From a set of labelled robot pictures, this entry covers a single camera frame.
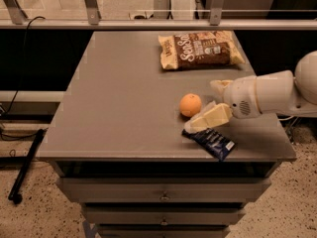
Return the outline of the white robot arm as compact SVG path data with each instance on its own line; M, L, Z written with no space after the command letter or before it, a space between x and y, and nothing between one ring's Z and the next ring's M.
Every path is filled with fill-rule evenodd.
M232 117L250 119L268 113L316 118L317 52L304 56L295 72L212 80L210 87L215 100L185 123L186 132L215 128Z

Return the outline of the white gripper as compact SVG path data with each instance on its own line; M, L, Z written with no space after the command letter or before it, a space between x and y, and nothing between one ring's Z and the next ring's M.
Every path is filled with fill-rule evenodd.
M234 116L238 119L256 118L261 115L257 104L257 78L241 77L235 80L212 80L210 87L214 94L222 95L226 103L208 103L198 114L184 124L188 133L224 125Z

